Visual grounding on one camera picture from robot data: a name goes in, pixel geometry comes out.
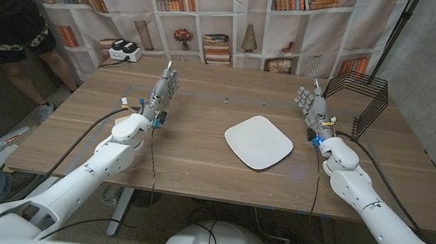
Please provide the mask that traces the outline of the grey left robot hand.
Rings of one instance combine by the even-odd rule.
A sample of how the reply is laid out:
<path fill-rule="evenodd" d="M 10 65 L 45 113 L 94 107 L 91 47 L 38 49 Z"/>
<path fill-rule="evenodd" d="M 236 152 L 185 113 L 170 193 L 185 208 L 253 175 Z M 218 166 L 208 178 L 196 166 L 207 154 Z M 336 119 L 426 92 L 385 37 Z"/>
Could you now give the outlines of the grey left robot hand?
<path fill-rule="evenodd" d="M 162 72 L 162 77 L 157 80 L 152 89 L 151 96 L 143 105 L 141 115 L 150 121 L 152 127 L 157 128 L 165 123 L 170 101 L 179 88 L 176 72 L 172 69 L 172 61 L 170 61 Z"/>

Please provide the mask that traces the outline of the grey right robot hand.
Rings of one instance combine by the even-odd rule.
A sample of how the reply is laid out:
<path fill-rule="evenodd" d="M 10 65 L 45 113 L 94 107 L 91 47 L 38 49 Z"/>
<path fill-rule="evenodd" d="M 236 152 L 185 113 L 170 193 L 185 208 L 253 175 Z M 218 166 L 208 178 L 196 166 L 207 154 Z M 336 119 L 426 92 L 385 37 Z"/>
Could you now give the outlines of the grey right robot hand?
<path fill-rule="evenodd" d="M 334 136 L 334 121 L 328 114 L 328 105 L 318 79 L 314 79 L 313 92 L 301 86 L 294 101 L 303 113 L 309 141 L 315 146 L 320 146 L 322 142 Z"/>

